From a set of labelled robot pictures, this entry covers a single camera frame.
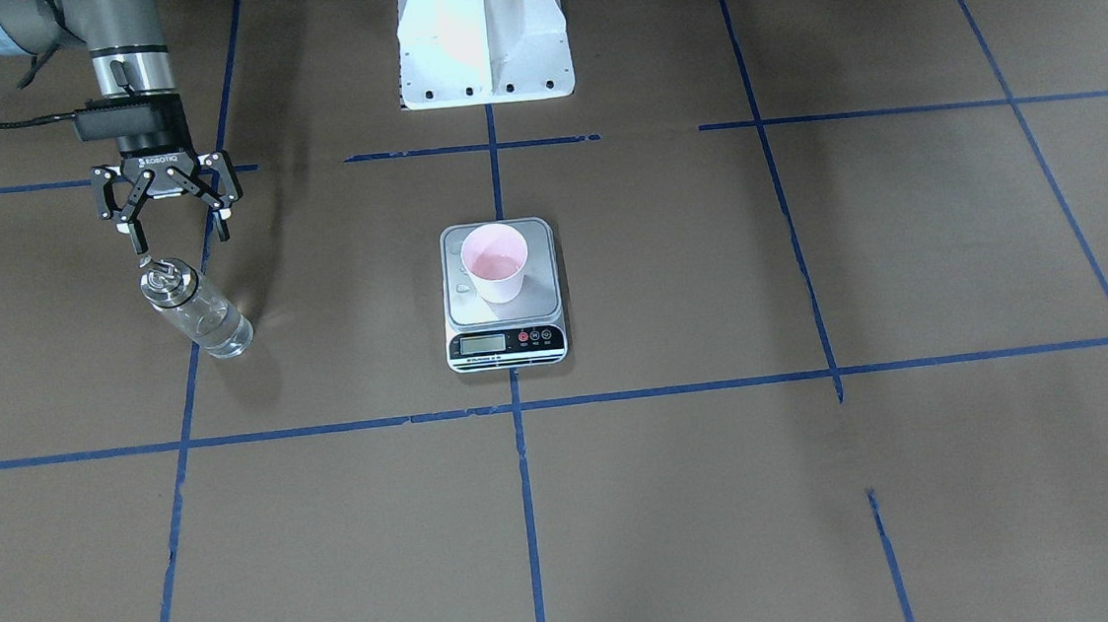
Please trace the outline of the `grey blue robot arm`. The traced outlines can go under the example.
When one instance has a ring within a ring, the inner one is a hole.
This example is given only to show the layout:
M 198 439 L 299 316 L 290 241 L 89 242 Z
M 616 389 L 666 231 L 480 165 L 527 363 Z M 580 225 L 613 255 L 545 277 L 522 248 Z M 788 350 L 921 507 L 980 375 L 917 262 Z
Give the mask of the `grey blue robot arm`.
M 144 205 L 189 195 L 211 208 L 213 228 L 226 241 L 240 183 L 228 153 L 199 154 L 194 146 L 158 0 L 0 0 L 0 57 L 27 57 L 38 71 L 60 49 L 79 47 L 91 59 L 99 98 L 30 125 L 66 121 L 81 141 L 115 144 L 117 165 L 89 172 L 100 220 L 144 254 Z

